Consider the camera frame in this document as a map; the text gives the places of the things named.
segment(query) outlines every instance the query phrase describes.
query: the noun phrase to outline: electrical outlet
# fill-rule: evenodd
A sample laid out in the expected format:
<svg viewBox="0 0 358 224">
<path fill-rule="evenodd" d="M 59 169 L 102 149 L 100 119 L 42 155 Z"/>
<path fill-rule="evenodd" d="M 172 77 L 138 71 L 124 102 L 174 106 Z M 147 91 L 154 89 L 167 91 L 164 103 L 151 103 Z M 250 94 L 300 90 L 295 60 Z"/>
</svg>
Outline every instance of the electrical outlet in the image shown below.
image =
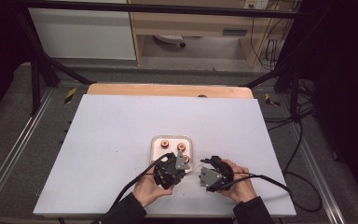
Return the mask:
<svg viewBox="0 0 358 224">
<path fill-rule="evenodd" d="M 257 4 L 257 0 L 246 0 L 244 8 L 253 9 L 255 8 L 255 5 Z"/>
<path fill-rule="evenodd" d="M 255 9 L 266 9 L 269 0 L 257 0 L 255 4 Z"/>
</svg>

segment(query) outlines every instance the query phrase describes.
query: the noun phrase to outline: person's left hand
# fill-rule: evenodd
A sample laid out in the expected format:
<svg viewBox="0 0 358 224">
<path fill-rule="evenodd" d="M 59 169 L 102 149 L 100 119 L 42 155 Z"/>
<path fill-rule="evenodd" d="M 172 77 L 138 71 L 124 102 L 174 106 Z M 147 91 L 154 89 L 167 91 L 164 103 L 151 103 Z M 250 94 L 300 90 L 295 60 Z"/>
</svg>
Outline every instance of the person's left hand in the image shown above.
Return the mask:
<svg viewBox="0 0 358 224">
<path fill-rule="evenodd" d="M 171 195 L 174 187 L 174 185 L 172 185 L 169 189 L 160 188 L 153 177 L 154 168 L 155 167 L 152 167 L 146 175 L 135 184 L 135 188 L 132 192 L 133 196 L 135 196 L 143 207 L 150 205 L 161 196 Z"/>
</svg>

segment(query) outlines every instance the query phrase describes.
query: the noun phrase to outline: person's right hand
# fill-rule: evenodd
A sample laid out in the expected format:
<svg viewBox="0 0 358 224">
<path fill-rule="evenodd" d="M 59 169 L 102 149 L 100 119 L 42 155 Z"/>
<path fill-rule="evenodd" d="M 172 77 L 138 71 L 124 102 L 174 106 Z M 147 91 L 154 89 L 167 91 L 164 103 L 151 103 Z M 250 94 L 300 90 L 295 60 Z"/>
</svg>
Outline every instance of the person's right hand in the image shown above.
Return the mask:
<svg viewBox="0 0 358 224">
<path fill-rule="evenodd" d="M 154 202 L 157 198 L 164 195 L 171 195 L 174 185 L 168 189 L 162 189 L 154 180 L 153 171 L 155 166 L 153 166 L 147 173 L 144 175 L 138 183 L 135 184 L 133 189 L 133 196 L 138 200 L 142 207 L 146 207 Z"/>
<path fill-rule="evenodd" d="M 234 173 L 234 180 L 248 176 L 248 174 L 238 174 L 249 173 L 248 168 L 238 166 L 237 164 L 229 160 L 222 160 L 222 162 L 225 162 L 231 167 Z M 256 197 L 255 190 L 250 179 L 242 180 L 234 184 L 229 190 L 221 190 L 218 192 L 225 196 L 228 196 L 229 198 L 234 200 L 235 203 L 246 203 Z"/>
</svg>

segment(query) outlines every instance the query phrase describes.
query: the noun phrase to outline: white table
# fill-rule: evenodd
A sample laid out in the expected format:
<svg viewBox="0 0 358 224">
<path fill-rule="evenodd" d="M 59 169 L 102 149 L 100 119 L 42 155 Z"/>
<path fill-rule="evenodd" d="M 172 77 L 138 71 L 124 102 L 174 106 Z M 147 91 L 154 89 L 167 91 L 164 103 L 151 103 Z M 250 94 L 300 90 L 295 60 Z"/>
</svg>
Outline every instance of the white table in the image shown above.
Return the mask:
<svg viewBox="0 0 358 224">
<path fill-rule="evenodd" d="M 158 134 L 189 136 L 194 167 L 218 155 L 284 183 L 257 100 L 84 95 L 34 213 L 106 213 L 122 188 L 149 164 L 151 141 Z M 148 216 L 233 217 L 235 203 L 206 192 L 199 174 L 200 167 L 185 176 L 172 196 L 147 206 Z M 272 216 L 296 215 L 284 190 L 252 181 Z"/>
</svg>

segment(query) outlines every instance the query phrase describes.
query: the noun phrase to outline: gray floor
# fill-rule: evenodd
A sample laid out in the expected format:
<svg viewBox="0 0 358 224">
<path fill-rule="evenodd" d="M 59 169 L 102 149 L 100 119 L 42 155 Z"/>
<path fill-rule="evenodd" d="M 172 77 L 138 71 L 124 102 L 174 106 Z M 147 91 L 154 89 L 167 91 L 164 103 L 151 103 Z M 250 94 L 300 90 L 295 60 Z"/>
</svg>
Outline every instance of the gray floor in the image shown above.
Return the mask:
<svg viewBox="0 0 358 224">
<path fill-rule="evenodd" d="M 189 37 L 186 38 L 186 47 L 179 49 L 149 37 L 146 39 L 144 63 L 141 66 L 129 62 L 64 61 L 81 75 L 101 82 L 238 86 L 261 75 L 261 68 L 249 69 L 244 65 L 245 58 L 238 48 L 239 43 L 235 39 Z M 72 120 L 81 95 L 87 91 L 87 86 L 79 86 L 72 82 L 71 78 L 61 76 L 64 82 L 54 90 L 43 118 L 2 188 L 1 223 L 36 223 L 37 220 L 48 223 L 50 220 L 33 215 L 36 193 L 43 188 L 60 150 L 60 142 L 64 140 L 64 130 L 70 128 L 68 121 Z M 271 88 L 274 81 L 272 79 L 263 83 L 262 87 L 255 88 L 254 95 L 259 99 L 264 117 L 282 118 L 285 113 L 281 106 L 267 105 L 264 102 L 265 92 L 278 101 Z M 75 97 L 71 104 L 64 104 L 66 94 L 73 85 L 78 86 Z M 30 71 L 24 66 L 17 70 L 15 80 L 0 104 L 0 165 L 25 126 L 31 111 L 30 105 Z M 346 164 L 333 160 L 332 151 L 317 118 L 307 117 L 302 123 L 307 142 L 323 170 L 343 216 L 347 223 L 358 223 L 358 186 L 350 170 Z M 283 168 L 296 146 L 293 129 L 286 125 L 270 131 L 269 134 Z M 309 170 L 301 154 L 297 154 L 289 170 L 310 179 Z M 298 203 L 306 207 L 317 205 L 314 192 L 303 182 L 288 176 L 287 183 L 293 189 Z M 283 221 L 329 223 L 323 209 L 317 213 L 300 209 L 296 211 L 296 217 L 286 217 Z"/>
</svg>

